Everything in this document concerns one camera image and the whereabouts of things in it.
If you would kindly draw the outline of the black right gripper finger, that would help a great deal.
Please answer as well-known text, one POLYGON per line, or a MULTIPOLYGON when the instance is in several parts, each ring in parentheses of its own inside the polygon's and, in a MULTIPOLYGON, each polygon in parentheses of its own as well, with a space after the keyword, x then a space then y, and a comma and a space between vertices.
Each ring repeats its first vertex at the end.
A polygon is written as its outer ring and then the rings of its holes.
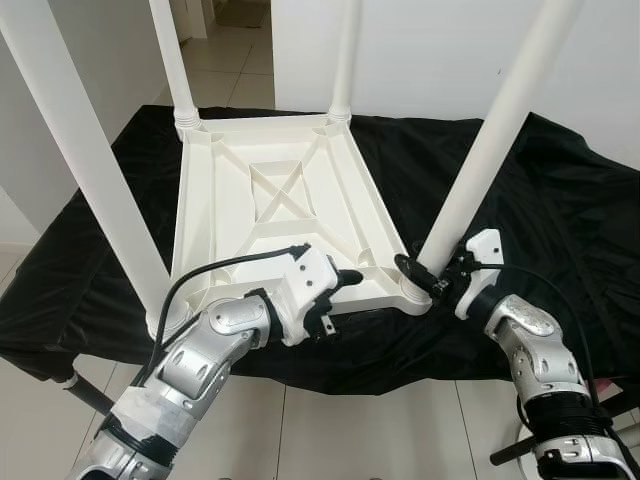
POLYGON ((424 265, 420 264, 415 257, 408 256, 406 253, 397 253, 396 266, 401 271, 404 279, 413 287, 426 294, 436 293, 438 279, 424 265))

